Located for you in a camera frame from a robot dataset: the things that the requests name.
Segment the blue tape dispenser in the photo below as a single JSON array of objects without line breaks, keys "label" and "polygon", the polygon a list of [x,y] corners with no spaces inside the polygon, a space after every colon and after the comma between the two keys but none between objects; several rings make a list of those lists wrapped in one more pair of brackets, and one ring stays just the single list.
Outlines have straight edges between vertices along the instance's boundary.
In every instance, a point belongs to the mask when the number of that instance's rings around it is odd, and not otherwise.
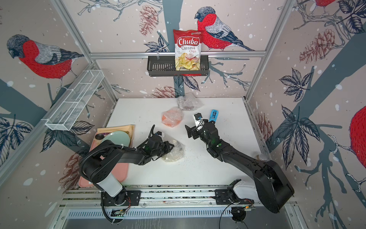
[{"label": "blue tape dispenser", "polygon": [[209,122],[216,123],[217,118],[218,118],[218,113],[219,112],[217,110],[212,110],[211,114],[210,114]]}]

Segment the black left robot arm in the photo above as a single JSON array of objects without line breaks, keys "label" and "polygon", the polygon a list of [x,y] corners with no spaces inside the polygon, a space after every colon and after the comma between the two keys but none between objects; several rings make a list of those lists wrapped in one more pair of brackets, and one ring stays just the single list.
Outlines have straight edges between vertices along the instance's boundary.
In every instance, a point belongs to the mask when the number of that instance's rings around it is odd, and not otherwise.
[{"label": "black left robot arm", "polygon": [[79,163],[81,177],[91,182],[103,194],[118,199],[127,199],[127,191],[112,174],[118,163],[143,166],[170,153],[174,145],[163,141],[162,132],[154,132],[152,126],[147,139],[135,148],[115,144],[111,140],[102,142],[90,151]]}]

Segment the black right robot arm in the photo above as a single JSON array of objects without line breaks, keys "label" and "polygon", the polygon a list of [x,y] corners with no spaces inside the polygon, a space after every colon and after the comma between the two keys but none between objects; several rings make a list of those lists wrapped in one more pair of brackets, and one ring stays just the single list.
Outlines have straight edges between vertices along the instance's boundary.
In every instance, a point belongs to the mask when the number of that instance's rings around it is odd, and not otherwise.
[{"label": "black right robot arm", "polygon": [[188,137],[200,138],[212,157],[247,174],[255,183],[259,201],[270,212],[279,213],[295,193],[279,165],[272,160],[265,162],[241,153],[220,138],[214,122],[206,119],[203,122],[201,127],[185,126]]}]

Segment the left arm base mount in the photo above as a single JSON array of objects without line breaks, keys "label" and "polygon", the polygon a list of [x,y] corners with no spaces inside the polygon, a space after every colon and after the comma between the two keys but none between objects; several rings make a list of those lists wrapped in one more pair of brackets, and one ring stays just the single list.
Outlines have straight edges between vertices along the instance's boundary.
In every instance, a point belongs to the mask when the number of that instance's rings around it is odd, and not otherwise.
[{"label": "left arm base mount", "polygon": [[117,206],[138,206],[141,197],[140,190],[122,191],[116,197],[111,197],[108,193],[101,193],[101,201],[105,207]]}]

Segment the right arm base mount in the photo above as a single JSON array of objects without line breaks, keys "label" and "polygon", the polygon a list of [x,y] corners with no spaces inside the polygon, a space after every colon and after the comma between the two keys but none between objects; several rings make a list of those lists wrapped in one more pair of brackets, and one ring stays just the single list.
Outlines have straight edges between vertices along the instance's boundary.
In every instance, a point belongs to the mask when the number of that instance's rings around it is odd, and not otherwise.
[{"label": "right arm base mount", "polygon": [[214,196],[212,197],[217,205],[229,205],[229,204],[247,204],[253,205],[254,200],[248,198],[239,197],[235,191],[235,187],[244,184],[241,179],[236,179],[233,181],[226,189],[216,189],[214,191]]}]

